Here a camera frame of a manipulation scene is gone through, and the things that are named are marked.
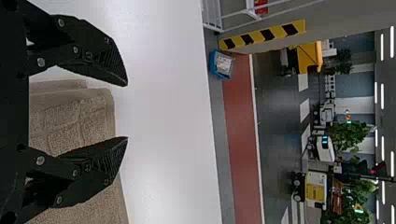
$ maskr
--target beige cushion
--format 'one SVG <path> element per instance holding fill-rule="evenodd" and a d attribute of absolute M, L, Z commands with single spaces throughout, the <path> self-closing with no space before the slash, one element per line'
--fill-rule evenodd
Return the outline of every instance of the beige cushion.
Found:
<path fill-rule="evenodd" d="M 109 90 L 87 89 L 85 82 L 72 80 L 31 87 L 30 147 L 58 156 L 115 136 L 114 101 Z M 86 203 L 49 209 L 30 223 L 128 223 L 120 178 Z"/>

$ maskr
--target floor marking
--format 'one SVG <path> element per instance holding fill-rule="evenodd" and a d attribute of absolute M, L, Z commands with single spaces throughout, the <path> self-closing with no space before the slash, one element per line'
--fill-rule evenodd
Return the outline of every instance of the floor marking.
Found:
<path fill-rule="evenodd" d="M 309 115 L 309 98 L 300 104 L 300 122 Z"/>
<path fill-rule="evenodd" d="M 308 74 L 298 75 L 298 91 L 304 91 L 308 89 Z"/>
<path fill-rule="evenodd" d="M 289 224 L 289 208 L 286 208 L 285 214 L 283 214 L 281 224 Z"/>
<path fill-rule="evenodd" d="M 254 111 L 254 131 L 256 133 L 256 148 L 257 148 L 257 167 L 259 171 L 259 191 L 260 191 L 260 204 L 262 211 L 262 224 L 265 224 L 264 214 L 264 195 L 262 194 L 262 162 L 260 159 L 260 142 L 259 142 L 259 122 L 257 121 L 257 107 L 256 107 L 256 90 L 254 86 L 254 69 L 253 69 L 253 55 L 248 56 L 250 66 L 250 80 L 251 80 L 251 94 L 253 97 L 253 111 Z"/>
<path fill-rule="evenodd" d="M 300 203 L 300 224 L 305 224 L 305 204 Z"/>
<path fill-rule="evenodd" d="M 291 223 L 298 224 L 297 202 L 291 196 Z"/>
<path fill-rule="evenodd" d="M 308 144 L 308 137 L 311 136 L 311 125 L 308 124 L 303 135 L 301 135 L 301 149 L 302 153 L 304 152 L 306 145 Z"/>

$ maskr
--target white machine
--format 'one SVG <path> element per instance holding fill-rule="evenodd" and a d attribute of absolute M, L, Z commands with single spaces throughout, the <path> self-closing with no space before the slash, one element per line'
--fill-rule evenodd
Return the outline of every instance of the white machine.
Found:
<path fill-rule="evenodd" d="M 335 119 L 335 103 L 334 100 L 329 99 L 320 106 L 320 108 L 314 111 L 314 123 L 315 125 L 321 125 L 325 127 L 332 126 L 332 122 Z"/>
<path fill-rule="evenodd" d="M 318 158 L 320 161 L 335 162 L 334 147 L 332 145 L 332 139 L 330 136 L 318 136 L 315 150 L 318 153 Z"/>
<path fill-rule="evenodd" d="M 327 175 L 308 172 L 305 180 L 305 200 L 308 207 L 327 210 Z"/>
<path fill-rule="evenodd" d="M 293 200 L 306 202 L 308 207 L 327 210 L 327 181 L 325 173 L 312 172 L 293 174 Z"/>

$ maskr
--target yellow black striped barrier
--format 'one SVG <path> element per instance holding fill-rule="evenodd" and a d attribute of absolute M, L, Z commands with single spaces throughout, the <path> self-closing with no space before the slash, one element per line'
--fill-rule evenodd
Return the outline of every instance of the yellow black striped barrier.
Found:
<path fill-rule="evenodd" d="M 219 41 L 219 48 L 240 49 L 247 45 L 260 44 L 274 39 L 282 39 L 291 35 L 303 34 L 306 32 L 305 20 L 293 21 L 283 25 L 271 26 L 247 34 L 235 35 Z"/>

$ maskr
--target red floor stripe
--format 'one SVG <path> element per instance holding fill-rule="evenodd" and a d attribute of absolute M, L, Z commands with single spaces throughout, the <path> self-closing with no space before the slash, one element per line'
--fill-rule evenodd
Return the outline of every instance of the red floor stripe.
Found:
<path fill-rule="evenodd" d="M 253 96 L 248 55 L 234 54 L 232 80 L 224 81 L 236 224 L 262 224 Z"/>

